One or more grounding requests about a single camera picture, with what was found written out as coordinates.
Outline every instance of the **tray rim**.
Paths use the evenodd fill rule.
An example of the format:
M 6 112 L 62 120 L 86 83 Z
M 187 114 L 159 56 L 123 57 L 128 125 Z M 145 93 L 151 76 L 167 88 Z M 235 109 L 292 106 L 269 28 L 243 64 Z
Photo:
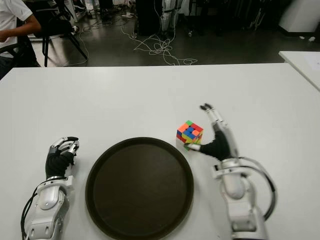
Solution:
M 157 233 L 152 233 L 146 236 L 140 236 L 140 235 L 133 236 L 133 235 L 121 234 L 118 231 L 115 231 L 111 227 L 107 226 L 99 216 L 98 212 L 96 211 L 96 208 L 94 207 L 93 194 L 90 194 L 93 192 L 93 185 L 95 181 L 93 175 L 94 174 L 96 175 L 96 173 L 99 171 L 99 167 L 105 163 L 105 161 L 102 161 L 102 158 L 105 158 L 106 155 L 107 157 L 112 156 L 119 149 L 131 146 L 131 145 L 138 145 L 138 144 L 156 145 L 170 152 L 183 167 L 186 175 L 187 185 L 188 185 L 187 196 L 185 199 L 184 207 L 182 208 L 182 211 L 180 212 L 180 214 L 177 215 L 175 221 L 168 228 L 165 228 L 162 231 L 158 231 Z M 108 148 L 106 151 L 104 151 L 101 154 L 101 156 L 93 164 L 88 174 L 86 185 L 85 185 L 85 205 L 92 221 L 103 233 L 105 233 L 107 236 L 110 236 L 116 240 L 158 240 L 163 238 L 164 236 L 170 234 L 174 229 L 176 229 L 181 224 L 181 222 L 185 219 L 185 217 L 188 215 L 188 212 L 191 208 L 193 198 L 194 198 L 194 178 L 193 178 L 192 170 L 190 168 L 188 161 L 182 155 L 182 153 L 178 149 L 176 149 L 174 146 L 172 146 L 168 142 L 165 142 L 163 140 L 153 138 L 153 137 L 129 138 L 121 142 L 118 142 L 115 145 Z

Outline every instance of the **black cable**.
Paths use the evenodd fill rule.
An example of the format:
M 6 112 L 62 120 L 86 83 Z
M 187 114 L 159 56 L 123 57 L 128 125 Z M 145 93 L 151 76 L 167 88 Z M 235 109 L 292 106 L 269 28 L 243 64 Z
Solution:
M 264 176 L 271 188 L 271 203 L 269 205 L 268 210 L 266 211 L 266 213 L 264 214 L 264 221 L 267 221 L 268 218 L 271 216 L 271 214 L 273 213 L 276 203 L 277 203 L 277 196 L 276 196 L 276 188 L 274 183 L 272 182 L 272 180 L 270 179 L 270 177 L 263 171 L 259 170 L 256 167 L 253 166 L 247 166 L 247 165 L 240 165 L 240 166 L 232 166 L 232 167 L 225 167 L 223 169 L 236 169 L 236 168 L 246 168 L 246 169 L 252 169 L 254 171 L 256 171 L 257 173 L 261 174 L 262 176 Z
M 32 193 L 32 196 L 29 198 L 29 200 L 26 202 L 24 208 L 23 208 L 23 211 L 22 211 L 22 215 L 21 215 L 21 221 L 20 221 L 20 227 L 21 227 L 21 235 L 22 235 L 22 240 L 25 240 L 25 237 L 27 236 L 26 234 L 26 230 L 25 230 L 25 220 L 26 220 L 26 217 L 27 217 L 27 214 L 30 210 L 30 207 L 32 205 L 32 202 L 33 202 L 33 199 L 35 198 L 35 196 L 37 196 L 38 194 L 36 193 L 38 187 L 41 185 L 41 184 L 44 184 L 46 182 L 51 182 L 51 181 L 54 181 L 54 180 L 65 180 L 67 179 L 66 177 L 64 176 L 61 176 L 61 177 L 56 177 L 56 178 L 52 178 L 52 179 L 48 179 L 48 180 L 45 180 L 43 182 L 41 182 L 38 186 L 36 186 L 36 188 L 34 189 L 33 193 Z
M 267 170 L 266 170 L 257 160 L 254 160 L 254 159 L 249 158 L 249 157 L 246 157 L 246 156 L 240 156 L 240 157 L 238 157 L 238 158 L 253 163 L 254 165 L 256 165 L 256 166 L 258 167 L 258 169 L 260 169 L 262 172 L 264 172 L 265 174 L 267 174 L 268 177 L 271 179 L 271 177 L 269 176 Z M 275 205 L 276 205 L 275 199 L 277 198 L 277 196 L 276 196 L 276 193 L 275 193 L 275 192 L 272 192 L 272 194 L 275 195 L 275 196 L 272 198 L 272 202 L 271 202 L 271 204 L 273 205 L 273 209 L 274 209 L 274 207 L 275 207 Z M 272 212 L 270 212 L 270 211 L 267 212 L 267 213 L 266 213 L 266 216 L 269 217 L 269 216 L 271 215 L 271 213 L 272 213 Z
M 115 24 L 117 22 L 119 22 L 120 20 L 123 21 L 123 23 L 121 24 Z M 126 19 L 126 18 L 118 18 L 117 20 L 115 21 L 96 21 L 95 23 L 89 25 L 89 26 L 85 26 L 82 31 L 80 32 L 81 33 L 89 33 L 91 32 L 92 30 L 98 30 L 98 29 L 102 29 L 102 28 L 112 28 L 112 27 L 121 27 L 121 26 L 124 26 L 126 25 L 127 23 L 129 22 L 129 19 Z

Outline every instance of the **white desk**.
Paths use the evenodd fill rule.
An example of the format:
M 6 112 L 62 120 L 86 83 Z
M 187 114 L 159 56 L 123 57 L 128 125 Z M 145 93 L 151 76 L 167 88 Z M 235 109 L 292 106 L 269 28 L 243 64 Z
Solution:
M 279 55 L 320 92 L 319 51 L 280 51 Z
M 88 173 L 109 147 L 132 137 L 175 145 L 186 120 L 212 130 L 199 104 L 215 105 L 232 127 L 240 154 L 259 160 L 276 182 L 278 204 L 266 222 L 271 240 L 317 239 L 320 226 L 320 95 L 289 64 L 13 69 L 0 81 L 1 238 L 20 238 L 22 209 L 45 179 L 49 146 L 79 137 L 75 199 L 65 240 L 107 240 L 85 206 Z M 166 240 L 230 239 L 216 160 L 184 154 L 194 176 L 194 201 Z M 263 180 L 258 204 L 265 211 Z

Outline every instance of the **black tray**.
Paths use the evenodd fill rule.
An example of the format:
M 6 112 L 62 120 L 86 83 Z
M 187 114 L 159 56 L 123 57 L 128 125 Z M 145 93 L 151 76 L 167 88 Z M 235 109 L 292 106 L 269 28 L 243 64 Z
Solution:
M 124 140 L 92 167 L 85 189 L 88 212 L 119 240 L 157 240 L 187 215 L 194 181 L 184 156 L 155 138 Z

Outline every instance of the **white robotic arm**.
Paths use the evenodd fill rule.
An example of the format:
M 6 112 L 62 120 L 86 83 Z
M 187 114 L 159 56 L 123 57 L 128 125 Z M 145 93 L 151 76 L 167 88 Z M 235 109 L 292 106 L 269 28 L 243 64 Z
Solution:
M 206 145 L 186 143 L 185 147 L 217 158 L 214 177 L 222 179 L 221 194 L 226 202 L 233 240 L 268 240 L 265 221 L 276 205 L 276 188 L 266 170 L 255 160 L 239 157 L 234 137 L 216 109 L 209 104 L 200 108 L 207 112 L 215 133 L 215 140 Z M 243 165 L 242 160 L 251 161 L 256 167 Z M 261 174 L 269 183 L 272 201 L 265 215 L 256 205 L 256 193 L 248 180 L 248 170 Z
M 77 137 L 62 137 L 53 143 L 45 164 L 47 180 L 39 184 L 25 205 L 21 216 L 22 240 L 59 240 L 69 209 L 68 196 L 73 189 L 73 176 L 65 177 L 67 167 L 74 165 L 79 148 Z M 25 219 L 35 196 L 35 212 L 26 233 Z

